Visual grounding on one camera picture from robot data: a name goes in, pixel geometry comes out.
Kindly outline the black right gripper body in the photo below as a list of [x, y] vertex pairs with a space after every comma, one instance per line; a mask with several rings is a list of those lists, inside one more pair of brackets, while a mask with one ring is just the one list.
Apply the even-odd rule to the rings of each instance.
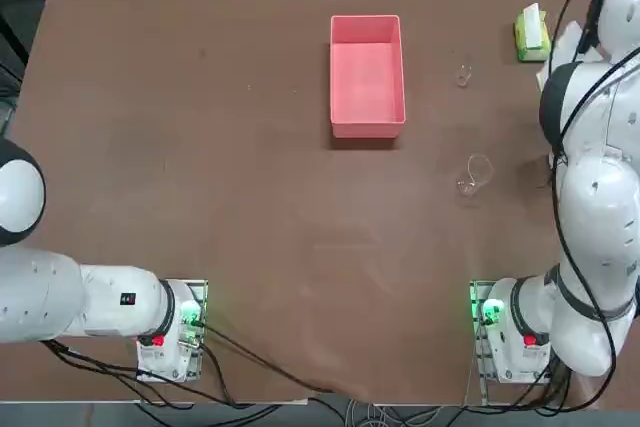
[[598, 23], [604, 0], [591, 0], [583, 31], [576, 46], [575, 55], [585, 54], [599, 45]]

